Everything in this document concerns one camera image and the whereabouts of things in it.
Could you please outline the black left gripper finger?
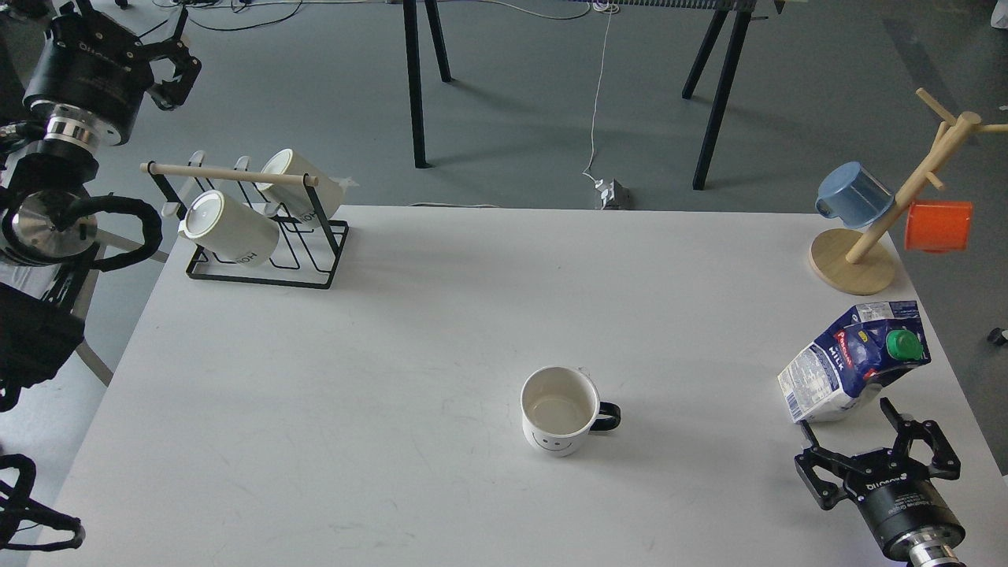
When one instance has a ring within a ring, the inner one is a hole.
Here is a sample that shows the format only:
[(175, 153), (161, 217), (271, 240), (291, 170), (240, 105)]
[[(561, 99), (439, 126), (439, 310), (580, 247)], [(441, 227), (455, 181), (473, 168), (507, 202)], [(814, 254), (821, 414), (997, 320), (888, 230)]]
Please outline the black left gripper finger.
[(90, 1), (66, 1), (51, 19), (52, 40), (119, 39), (119, 24)]
[(172, 64), (172, 76), (155, 83), (147, 90), (161, 110), (170, 111), (186, 103), (195, 80), (202, 71), (201, 61), (190, 52), (186, 37), (188, 17), (190, 10), (180, 8), (167, 21), (172, 25), (169, 35), (159, 42), (146, 45), (147, 61), (169, 61)]

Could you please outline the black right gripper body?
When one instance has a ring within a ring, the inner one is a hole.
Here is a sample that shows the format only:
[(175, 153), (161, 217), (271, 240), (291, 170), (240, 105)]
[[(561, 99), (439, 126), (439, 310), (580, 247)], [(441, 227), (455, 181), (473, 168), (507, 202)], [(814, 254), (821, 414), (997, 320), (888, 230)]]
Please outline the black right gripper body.
[(894, 450), (854, 456), (861, 472), (847, 473), (847, 495), (883, 556), (896, 562), (951, 562), (965, 528), (930, 481), (928, 466)]

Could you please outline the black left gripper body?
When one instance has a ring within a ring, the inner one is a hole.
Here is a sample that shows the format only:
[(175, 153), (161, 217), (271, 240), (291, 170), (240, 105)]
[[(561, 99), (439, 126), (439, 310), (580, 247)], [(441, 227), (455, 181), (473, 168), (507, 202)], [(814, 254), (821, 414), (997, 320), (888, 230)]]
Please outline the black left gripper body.
[(146, 46), (119, 25), (119, 39), (52, 40), (51, 22), (43, 52), (25, 89), (23, 104), (43, 117), (62, 104), (94, 113), (105, 123), (109, 145), (126, 143), (142, 104), (154, 85)]

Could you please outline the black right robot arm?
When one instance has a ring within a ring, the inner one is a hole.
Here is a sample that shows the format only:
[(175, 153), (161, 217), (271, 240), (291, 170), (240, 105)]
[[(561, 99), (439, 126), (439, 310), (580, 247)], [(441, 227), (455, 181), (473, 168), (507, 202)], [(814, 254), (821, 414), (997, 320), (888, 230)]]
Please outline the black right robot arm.
[(965, 528), (933, 485), (957, 480), (961, 461), (934, 420), (918, 422), (898, 413), (888, 398), (880, 409), (896, 431), (892, 447), (845, 456), (821, 447), (806, 420), (799, 422), (810, 445), (795, 467), (822, 511), (850, 500), (867, 524), (883, 556), (908, 566), (961, 566), (954, 547)]

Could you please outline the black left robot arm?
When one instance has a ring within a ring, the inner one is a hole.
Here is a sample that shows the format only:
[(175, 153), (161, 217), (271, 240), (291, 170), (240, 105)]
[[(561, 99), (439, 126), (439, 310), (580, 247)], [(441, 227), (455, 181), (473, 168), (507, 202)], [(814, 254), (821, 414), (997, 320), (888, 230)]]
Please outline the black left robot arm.
[(143, 99), (179, 108), (202, 68), (183, 40), (184, 6), (170, 35), (155, 43), (89, 1), (66, 2), (57, 13), (43, 1), (12, 8), (48, 23), (22, 114), (2, 125), (2, 158), (16, 158), (2, 186), (2, 262), (55, 268), (55, 281), (40, 297), (2, 284), (5, 412), (22, 391), (54, 378), (83, 343), (85, 323), (72, 306), (87, 274), (128, 268), (161, 248), (161, 216), (151, 205), (91, 196), (86, 184), (97, 175), (98, 148), (130, 139)]

